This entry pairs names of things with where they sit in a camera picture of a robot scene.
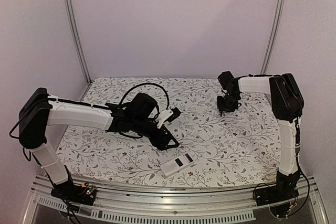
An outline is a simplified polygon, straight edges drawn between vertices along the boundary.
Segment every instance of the vertical metal post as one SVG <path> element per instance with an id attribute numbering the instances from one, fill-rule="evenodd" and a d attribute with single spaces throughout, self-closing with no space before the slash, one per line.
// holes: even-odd
<path id="1" fill-rule="evenodd" d="M 281 14 L 282 14 L 282 8 L 284 6 L 284 1 L 285 0 L 277 0 L 277 6 L 276 6 L 276 11 L 274 15 L 274 20 L 273 20 L 273 26 L 271 30 L 271 34 L 268 40 L 267 48 L 266 48 L 266 53 L 264 57 L 264 61 L 261 66 L 260 74 L 266 74 L 267 68 L 271 59 L 271 55 L 273 52 L 279 24 L 280 24 L 280 19 L 281 19 Z"/>
<path id="2" fill-rule="evenodd" d="M 92 82 L 91 77 L 90 77 L 90 73 L 88 70 L 88 66 L 84 57 L 84 53 L 83 53 L 83 48 L 82 45 L 80 43 L 80 38 L 79 38 L 79 33 L 78 33 L 78 29 L 77 29 L 77 25 L 76 25 L 76 20 L 75 20 L 75 15 L 73 13 L 74 8 L 72 6 L 72 0 L 64 0 L 65 1 L 65 6 L 66 6 L 66 10 L 67 10 L 67 14 L 68 14 L 68 19 L 69 19 L 69 23 L 70 23 L 70 28 L 71 28 L 71 33 L 72 33 L 72 37 L 73 37 L 73 41 L 75 43 L 75 48 L 77 51 L 77 56 L 78 56 L 78 60 L 80 63 L 80 67 L 82 69 L 85 81 L 87 82 L 87 84 L 90 84 Z"/>

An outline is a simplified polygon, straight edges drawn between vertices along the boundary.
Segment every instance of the black cable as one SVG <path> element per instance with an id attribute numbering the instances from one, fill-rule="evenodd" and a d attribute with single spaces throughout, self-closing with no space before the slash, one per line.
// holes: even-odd
<path id="1" fill-rule="evenodd" d="M 305 180 L 307 181 L 307 185 L 308 185 L 308 192 L 307 192 L 307 196 L 306 196 L 306 198 L 305 198 L 304 202 L 302 203 L 301 207 L 299 207 L 299 209 L 298 209 L 298 210 L 296 210 L 295 212 L 293 212 L 292 214 L 289 214 L 289 215 L 288 215 L 288 217 L 289 217 L 289 216 L 293 216 L 293 215 L 294 215 L 294 214 L 296 214 L 298 211 L 300 211 L 300 210 L 301 210 L 301 209 L 304 207 L 304 205 L 306 204 L 306 202 L 307 202 L 307 200 L 308 200 L 308 198 L 309 198 L 310 183 L 309 183 L 309 180 L 308 180 L 308 178 L 306 177 L 306 175 L 303 173 L 303 171 L 302 171 L 302 169 L 301 169 L 301 166 L 300 166 L 300 164 L 299 164 L 299 156 L 296 156 L 296 162 L 297 162 L 297 164 L 298 164 L 298 167 L 299 167 L 300 173 L 303 175 L 303 177 L 304 177 L 304 178 L 305 178 Z"/>
<path id="2" fill-rule="evenodd" d="M 141 87 L 141 86 L 145 86 L 145 85 L 152 85 L 152 86 L 156 86 L 160 89 L 162 89 L 162 91 L 164 92 L 165 96 L 166 96 L 166 99 L 167 99 L 167 107 L 166 109 L 169 109 L 169 97 L 168 97 L 168 93 L 167 91 L 159 84 L 156 84 L 156 83 L 153 83 L 153 82 L 146 82 L 146 83 L 141 83 L 141 84 L 138 84 L 138 85 L 135 85 L 134 87 L 132 87 L 131 89 L 129 89 L 125 94 L 124 96 L 121 98 L 120 102 L 119 102 L 119 105 L 122 105 L 122 102 L 125 100 L 125 98 L 127 97 L 127 95 L 133 91 L 134 89 L 138 88 L 138 87 Z"/>
<path id="3" fill-rule="evenodd" d="M 78 219 L 78 217 L 76 216 L 75 212 L 73 211 L 75 209 L 74 205 L 72 205 L 69 201 L 67 200 L 64 200 L 61 196 L 61 194 L 58 192 L 58 190 L 56 189 L 55 187 L 55 184 L 54 182 L 51 180 L 50 176 L 48 173 L 47 174 L 47 177 L 49 178 L 49 181 L 52 185 L 52 187 L 54 188 L 55 192 L 58 194 L 59 198 L 63 201 L 63 203 L 67 206 L 67 212 L 68 212 L 68 217 L 69 217 L 69 220 L 73 223 L 73 224 L 81 224 L 80 220 Z M 72 213 L 72 215 L 74 216 L 74 218 L 76 219 L 77 223 L 75 223 L 70 217 L 70 212 Z"/>
<path id="4" fill-rule="evenodd" d="M 32 153 L 31 152 L 29 152 L 29 158 L 27 157 L 27 154 L 26 154 L 26 152 L 25 152 L 25 148 L 24 147 L 22 147 L 22 152 L 23 152 L 23 155 L 25 155 L 25 158 L 30 162 L 32 159 Z"/>
<path id="5" fill-rule="evenodd" d="M 155 108 L 156 108 L 156 114 L 155 114 L 155 116 L 153 118 L 149 118 L 149 119 L 154 119 L 155 120 L 155 119 L 158 118 L 158 116 L 160 114 L 160 108 L 159 108 L 158 105 L 155 105 Z"/>
<path id="6" fill-rule="evenodd" d="M 97 109 L 103 109 L 103 110 L 109 110 L 109 107 L 107 106 L 101 106 L 101 105 L 96 105 L 96 104 L 90 104 L 87 102 L 78 102 L 78 101 L 73 101 L 73 100 L 67 100 L 67 99 L 56 99 L 56 98 L 49 98 L 49 101 L 58 101 L 58 102 L 66 102 L 70 104 L 76 104 L 76 105 L 83 105 L 83 106 L 88 106 L 88 107 L 93 107 Z"/>
<path id="7" fill-rule="evenodd" d="M 271 188 L 269 185 L 267 185 L 266 183 L 260 183 L 260 184 L 258 184 L 258 185 L 253 189 L 253 192 L 252 192 L 252 197 L 253 197 L 254 200 L 256 200 L 256 197 L 255 197 L 256 189 L 257 189 L 259 186 L 261 186 L 261 185 L 265 185 L 265 186 L 267 186 L 268 188 L 272 189 L 272 188 Z"/>
<path id="8" fill-rule="evenodd" d="M 122 136 L 125 136 L 125 137 L 129 137 L 129 138 L 133 138 L 133 139 L 140 139 L 140 138 L 142 138 L 142 136 L 131 136 L 131 135 L 126 135 L 126 134 L 124 134 L 124 133 L 122 133 L 122 132 L 118 132 L 120 135 L 122 135 Z"/>
<path id="9" fill-rule="evenodd" d="M 19 139 L 18 136 L 13 136 L 12 133 L 15 131 L 15 129 L 18 127 L 18 125 L 20 124 L 20 122 L 23 120 L 23 118 L 25 118 L 25 116 L 30 113 L 35 107 L 36 105 L 38 105 L 40 102 L 44 102 L 44 101 L 48 101 L 49 99 L 46 98 L 46 99 L 42 99 L 42 100 L 38 100 L 36 101 L 35 103 L 33 103 L 28 109 L 27 111 L 23 114 L 23 116 L 21 116 L 21 118 L 17 121 L 17 123 L 13 126 L 13 128 L 10 130 L 9 132 L 9 136 L 11 138 L 14 138 L 14 139 Z"/>

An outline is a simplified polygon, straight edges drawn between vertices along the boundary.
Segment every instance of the white wall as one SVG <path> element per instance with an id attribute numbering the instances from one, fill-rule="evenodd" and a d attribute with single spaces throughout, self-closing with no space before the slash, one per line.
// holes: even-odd
<path id="1" fill-rule="evenodd" d="M 96 77 L 258 73 L 276 0 L 73 0 Z"/>
<path id="2" fill-rule="evenodd" d="M 294 74 L 305 101 L 301 162 L 336 223 L 336 0 L 285 0 L 269 73 Z"/>
<path id="3" fill-rule="evenodd" d="M 63 0 L 0 0 L 0 223 L 18 224 L 36 171 L 8 137 L 38 87 L 78 99 L 85 89 Z M 55 145 L 62 128 L 47 134 Z"/>

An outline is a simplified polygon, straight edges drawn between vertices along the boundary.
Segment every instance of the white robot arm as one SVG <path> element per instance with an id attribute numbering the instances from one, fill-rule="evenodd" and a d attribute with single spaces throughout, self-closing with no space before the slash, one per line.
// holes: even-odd
<path id="1" fill-rule="evenodd" d="M 218 80 L 226 94 L 217 97 L 217 107 L 222 112 L 232 112 L 239 108 L 241 92 L 256 92 L 270 95 L 272 111 L 280 127 L 281 159 L 277 172 L 277 185 L 272 193 L 260 189 L 256 191 L 260 205 L 271 201 L 285 200 L 298 194 L 296 182 L 300 178 L 297 156 L 300 151 L 300 120 L 303 98 L 292 74 L 273 76 L 244 76 L 234 78 L 227 71 Z"/>
<path id="2" fill-rule="evenodd" d="M 159 150 L 178 147 L 178 141 L 163 123 L 177 118 L 180 115 L 179 110 L 177 108 L 171 110 L 167 106 L 166 110 L 150 118 L 155 108 L 158 111 L 158 103 L 144 93 L 138 93 L 131 102 L 106 103 L 105 106 L 100 106 L 60 99 L 49 95 L 46 89 L 39 88 L 21 109 L 19 121 L 15 127 L 19 126 L 18 139 L 23 148 L 31 152 L 50 178 L 54 186 L 51 194 L 63 200 L 92 205 L 95 191 L 88 187 L 88 193 L 83 194 L 86 186 L 73 184 L 71 174 L 60 162 L 55 150 L 45 138 L 46 127 L 48 125 L 87 126 L 120 134 L 131 131 L 137 133 L 138 137 L 129 137 L 148 137 L 151 144 Z"/>

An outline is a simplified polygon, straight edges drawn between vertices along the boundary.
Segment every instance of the floral pattern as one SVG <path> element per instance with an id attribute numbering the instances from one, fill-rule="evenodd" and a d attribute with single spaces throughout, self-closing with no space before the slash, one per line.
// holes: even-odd
<path id="1" fill-rule="evenodd" d="M 171 107 L 182 114 L 165 123 L 180 146 L 166 151 L 154 148 L 145 137 L 132 139 L 99 129 L 69 126 L 58 156 L 73 174 L 114 182 L 162 187 L 229 187 L 273 182 L 280 161 L 278 123 L 263 94 L 243 93 L 240 108 L 220 116 L 216 97 L 221 87 L 215 79 L 98 78 L 84 101 L 118 103 L 134 85 L 154 82 L 169 94 Z M 138 92 L 166 106 L 162 90 L 142 86 Z M 165 178 L 160 165 L 184 153 L 195 163 Z"/>

